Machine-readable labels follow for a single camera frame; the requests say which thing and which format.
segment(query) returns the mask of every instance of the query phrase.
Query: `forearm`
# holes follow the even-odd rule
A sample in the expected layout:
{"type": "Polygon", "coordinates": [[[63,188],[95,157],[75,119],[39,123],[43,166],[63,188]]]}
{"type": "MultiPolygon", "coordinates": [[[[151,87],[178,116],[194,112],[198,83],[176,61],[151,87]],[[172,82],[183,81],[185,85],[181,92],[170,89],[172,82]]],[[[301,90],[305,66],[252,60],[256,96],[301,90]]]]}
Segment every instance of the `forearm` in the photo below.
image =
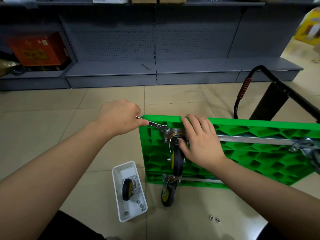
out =
{"type": "Polygon", "coordinates": [[[92,122],[2,180],[0,239],[37,239],[111,137],[92,122]]]}
{"type": "Polygon", "coordinates": [[[208,170],[289,239],[318,239],[320,200],[222,160],[208,170]]]}

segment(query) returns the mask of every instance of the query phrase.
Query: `orange box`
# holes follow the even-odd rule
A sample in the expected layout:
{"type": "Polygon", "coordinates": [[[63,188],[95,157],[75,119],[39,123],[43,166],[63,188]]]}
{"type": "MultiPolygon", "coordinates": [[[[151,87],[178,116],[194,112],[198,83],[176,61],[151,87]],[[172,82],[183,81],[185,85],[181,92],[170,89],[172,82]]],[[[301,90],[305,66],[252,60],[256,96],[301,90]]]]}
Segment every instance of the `orange box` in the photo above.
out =
{"type": "Polygon", "coordinates": [[[58,32],[7,37],[6,41],[23,66],[59,66],[69,57],[58,32]]]}

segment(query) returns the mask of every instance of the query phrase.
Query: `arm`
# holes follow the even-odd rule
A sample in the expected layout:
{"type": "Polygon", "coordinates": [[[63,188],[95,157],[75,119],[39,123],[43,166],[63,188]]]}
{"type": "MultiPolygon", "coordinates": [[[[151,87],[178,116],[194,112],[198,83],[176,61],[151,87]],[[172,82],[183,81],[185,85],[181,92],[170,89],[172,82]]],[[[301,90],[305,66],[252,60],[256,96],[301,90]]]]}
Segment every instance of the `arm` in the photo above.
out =
{"type": "Polygon", "coordinates": [[[190,140],[180,148],[186,157],[205,168],[255,209],[288,239],[318,239],[320,200],[246,169],[226,158],[212,123],[204,117],[182,117],[190,140]]]}
{"type": "Polygon", "coordinates": [[[113,137],[148,125],[126,100],[102,106],[98,118],[0,182],[0,239],[37,239],[113,137]]]}

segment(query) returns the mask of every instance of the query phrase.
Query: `tile floor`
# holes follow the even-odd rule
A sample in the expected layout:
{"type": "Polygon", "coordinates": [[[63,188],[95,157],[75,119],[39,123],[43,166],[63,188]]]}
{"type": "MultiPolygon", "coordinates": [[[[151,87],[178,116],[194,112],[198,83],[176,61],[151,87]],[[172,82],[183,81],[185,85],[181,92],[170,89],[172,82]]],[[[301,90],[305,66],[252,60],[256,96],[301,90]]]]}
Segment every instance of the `tile floor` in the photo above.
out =
{"type": "MultiPolygon", "coordinates": [[[[292,40],[282,57],[302,66],[292,88],[320,108],[320,64],[312,46],[292,40]]],[[[169,85],[15,91],[0,93],[0,179],[38,154],[81,129],[108,101],[126,98],[137,103],[142,114],[231,118],[242,84],[169,85]]],[[[269,83],[252,83],[239,106],[239,117],[248,119],[269,83]]],[[[275,116],[277,121],[315,120],[288,100],[275,116]]],[[[127,223],[118,221],[112,168],[127,161],[137,164],[142,182],[145,171],[139,132],[111,140],[98,154],[61,209],[93,230],[122,239],[255,239],[266,221],[232,191],[180,187],[174,207],[160,202],[161,186],[143,183],[149,209],[127,223]],[[218,217],[221,223],[209,220],[218,217]]],[[[294,187],[320,198],[320,176],[312,174],[294,187]]]]}

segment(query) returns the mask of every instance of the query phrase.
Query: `green plastic deck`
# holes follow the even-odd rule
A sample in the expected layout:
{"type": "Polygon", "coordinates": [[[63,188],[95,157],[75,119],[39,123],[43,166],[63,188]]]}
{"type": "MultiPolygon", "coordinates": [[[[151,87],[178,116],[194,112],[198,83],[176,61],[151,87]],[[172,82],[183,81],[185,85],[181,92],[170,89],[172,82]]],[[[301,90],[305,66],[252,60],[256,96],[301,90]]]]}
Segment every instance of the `green plastic deck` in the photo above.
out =
{"type": "MultiPolygon", "coordinates": [[[[169,128],[183,129],[179,116],[144,115],[142,118],[169,128]]],[[[320,139],[320,124],[291,123],[277,121],[238,120],[209,118],[216,131],[230,136],[251,133],[256,137],[280,136],[287,139],[310,137],[320,139]]],[[[164,136],[158,129],[151,126],[139,127],[143,160],[148,183],[163,184],[162,175],[172,174],[169,145],[164,143],[164,136]]],[[[286,185],[306,177],[314,170],[309,160],[299,150],[290,152],[290,146],[250,144],[239,142],[221,142],[227,158],[250,170],[260,173],[286,185]]],[[[188,159],[183,168],[182,177],[197,179],[217,179],[207,170],[195,165],[188,159]]],[[[219,183],[182,181],[182,186],[228,187],[219,183]]]]}

